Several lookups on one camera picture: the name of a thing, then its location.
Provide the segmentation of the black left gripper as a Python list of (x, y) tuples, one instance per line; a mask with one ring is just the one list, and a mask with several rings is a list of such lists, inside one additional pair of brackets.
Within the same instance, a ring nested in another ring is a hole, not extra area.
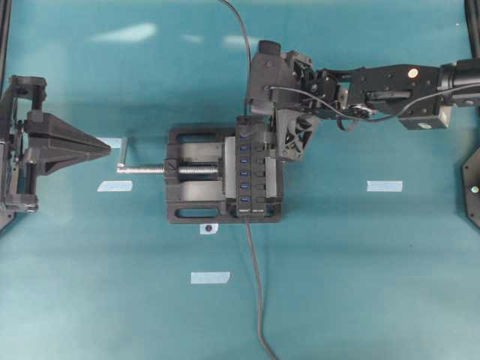
[[(110, 155), (111, 148), (57, 116), (42, 112), (47, 81), (37, 76), (15, 76), (1, 96), (1, 211), (35, 212), (36, 182), (65, 167)], [(18, 100), (31, 101), (27, 120), (17, 118)], [(64, 148), (28, 148), (24, 135)]]

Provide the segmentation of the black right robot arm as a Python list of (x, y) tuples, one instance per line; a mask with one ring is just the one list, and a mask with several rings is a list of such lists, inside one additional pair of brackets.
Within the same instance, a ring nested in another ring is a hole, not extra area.
[(352, 70), (315, 69), (298, 52), (257, 53), (251, 65), (252, 101), (266, 104), (275, 121), (278, 153), (303, 158), (323, 120), (342, 132), (361, 123), (397, 119), (409, 130), (449, 126), (453, 107), (479, 105), (479, 60), (439, 67), (393, 64)]

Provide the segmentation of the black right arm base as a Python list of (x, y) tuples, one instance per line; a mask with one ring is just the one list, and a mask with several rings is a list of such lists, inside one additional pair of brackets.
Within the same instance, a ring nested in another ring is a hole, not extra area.
[(462, 164), (463, 201), (467, 218), (479, 228), (479, 155), (477, 148)]

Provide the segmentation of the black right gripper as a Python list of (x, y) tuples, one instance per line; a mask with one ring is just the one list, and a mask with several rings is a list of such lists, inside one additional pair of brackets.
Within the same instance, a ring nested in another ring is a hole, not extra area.
[[(352, 116), (347, 109), (347, 92), (340, 83), (350, 83), (352, 70), (314, 69), (313, 61), (305, 54), (289, 51), (286, 63), (292, 66), (292, 75), (298, 90), (325, 101), (338, 112)], [(307, 144), (320, 125), (321, 119), (336, 119), (338, 114), (319, 101), (304, 94), (294, 93), (296, 99), (287, 109), (275, 111), (277, 154), (283, 161), (300, 161)]]

